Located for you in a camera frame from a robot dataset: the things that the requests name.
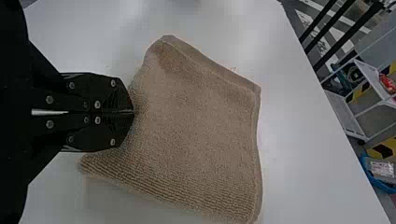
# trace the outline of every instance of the black metal frame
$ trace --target black metal frame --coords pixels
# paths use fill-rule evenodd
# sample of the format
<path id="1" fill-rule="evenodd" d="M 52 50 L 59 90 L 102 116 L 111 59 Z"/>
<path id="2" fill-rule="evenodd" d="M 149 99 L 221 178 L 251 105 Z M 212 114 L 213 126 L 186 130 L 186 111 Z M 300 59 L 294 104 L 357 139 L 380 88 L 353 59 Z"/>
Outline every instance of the black metal frame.
<path id="1" fill-rule="evenodd" d="M 319 40 L 332 28 L 332 26 L 341 18 L 341 16 L 353 5 L 355 0 L 347 0 L 341 8 L 335 13 L 335 15 L 326 23 L 326 25 L 321 29 L 318 35 L 308 44 L 304 49 L 305 54 L 308 54 L 311 49 L 319 42 Z M 309 25 L 309 27 L 300 36 L 299 40 L 303 44 L 304 40 L 309 36 L 309 34 L 314 30 L 318 23 L 323 19 L 326 13 L 334 5 L 334 1 L 330 0 L 327 5 L 320 11 L 320 13 L 315 17 L 314 21 Z M 354 35 L 359 29 L 370 20 L 379 10 L 384 8 L 384 4 L 376 0 L 370 8 L 356 21 L 356 23 L 346 31 L 346 33 L 332 46 L 332 48 L 318 60 L 316 64 L 313 65 L 315 72 L 317 72 L 329 59 L 341 48 L 344 44 Z"/>
<path id="2" fill-rule="evenodd" d="M 327 14 L 328 11 L 332 8 L 332 6 L 337 2 L 337 0 L 329 0 L 329 2 L 324 6 L 324 8 L 319 12 L 319 14 L 314 18 L 312 21 L 311 25 L 306 28 L 304 33 L 300 36 L 299 40 L 300 43 L 303 44 L 305 39 L 311 34 L 311 32 L 314 30 L 315 26 L 319 24 L 319 22 L 324 18 L 324 16 Z"/>

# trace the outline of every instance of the bolt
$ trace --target bolt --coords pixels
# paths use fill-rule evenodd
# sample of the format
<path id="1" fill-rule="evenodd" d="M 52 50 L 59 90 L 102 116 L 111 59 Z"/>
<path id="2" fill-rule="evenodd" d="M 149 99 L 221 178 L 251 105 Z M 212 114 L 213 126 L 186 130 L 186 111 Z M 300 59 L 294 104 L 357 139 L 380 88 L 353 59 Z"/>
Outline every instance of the bolt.
<path id="1" fill-rule="evenodd" d="M 74 82 L 69 82 L 69 89 L 73 90 L 76 87 L 76 85 L 74 84 Z"/>
<path id="2" fill-rule="evenodd" d="M 99 109 L 100 108 L 100 102 L 99 101 L 95 101 L 94 106 L 95 106 L 96 109 Z"/>
<path id="3" fill-rule="evenodd" d="M 74 142 L 74 137 L 73 137 L 73 136 L 69 136 L 69 137 L 67 138 L 67 142 L 68 142 L 68 143 Z"/>
<path id="4" fill-rule="evenodd" d="M 52 96 L 47 96 L 46 102 L 47 102 L 47 104 L 52 105 L 52 103 L 53 103 L 53 97 L 52 97 Z"/>
<path id="5" fill-rule="evenodd" d="M 47 120 L 46 126 L 48 129 L 53 128 L 53 121 L 52 120 Z"/>
<path id="6" fill-rule="evenodd" d="M 100 122 L 101 122 L 100 117 L 96 117 L 96 118 L 95 118 L 95 124 L 100 124 Z"/>

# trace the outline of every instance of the white shelf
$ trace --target white shelf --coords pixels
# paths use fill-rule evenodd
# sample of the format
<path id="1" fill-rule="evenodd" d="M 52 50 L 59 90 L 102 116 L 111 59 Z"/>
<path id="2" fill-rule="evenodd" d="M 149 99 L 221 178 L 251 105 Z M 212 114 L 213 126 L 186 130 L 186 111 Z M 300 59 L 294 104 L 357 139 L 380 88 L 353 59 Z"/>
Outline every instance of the white shelf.
<path id="1" fill-rule="evenodd" d="M 349 136 L 357 137 L 364 141 L 368 140 L 368 137 L 361 129 L 361 126 L 359 125 L 355 116 L 352 114 L 352 111 L 350 111 L 344 97 L 330 91 L 324 92 L 326 93 L 326 96 L 332 105 L 332 110 L 335 112 L 335 115 L 340 121 L 344 132 Z"/>
<path id="2" fill-rule="evenodd" d="M 379 82 L 379 72 L 376 70 L 375 67 L 367 63 L 363 63 L 359 60 L 354 60 L 354 63 L 359 68 L 361 73 L 366 77 L 367 81 L 379 95 L 381 100 L 386 100 L 390 97 L 390 94 L 382 87 L 381 83 Z M 396 102 L 390 98 L 387 101 L 384 101 L 384 105 L 388 105 L 390 107 L 396 108 Z"/>

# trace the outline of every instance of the beige towel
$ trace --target beige towel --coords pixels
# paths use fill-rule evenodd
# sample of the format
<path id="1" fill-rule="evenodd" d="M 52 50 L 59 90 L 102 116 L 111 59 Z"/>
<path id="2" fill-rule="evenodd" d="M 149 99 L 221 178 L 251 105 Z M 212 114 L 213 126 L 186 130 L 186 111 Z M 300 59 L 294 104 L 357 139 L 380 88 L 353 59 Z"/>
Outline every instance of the beige towel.
<path id="1" fill-rule="evenodd" d="M 82 173 L 229 223 L 262 205 L 260 87 L 167 35 L 129 87 L 134 124 L 119 148 L 87 154 Z"/>

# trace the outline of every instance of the white tabletop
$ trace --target white tabletop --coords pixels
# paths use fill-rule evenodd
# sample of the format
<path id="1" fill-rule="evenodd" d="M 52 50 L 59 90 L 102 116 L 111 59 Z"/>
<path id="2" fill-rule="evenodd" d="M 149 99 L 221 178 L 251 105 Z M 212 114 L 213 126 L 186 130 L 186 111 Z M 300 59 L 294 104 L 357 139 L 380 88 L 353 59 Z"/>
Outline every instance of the white tabletop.
<path id="1" fill-rule="evenodd" d="M 25 13 L 62 72 L 128 84 L 148 46 L 176 35 L 259 84 L 258 223 L 389 223 L 276 0 L 39 0 Z M 59 154 L 33 181 L 21 223 L 209 223 L 87 179 L 80 156 Z"/>

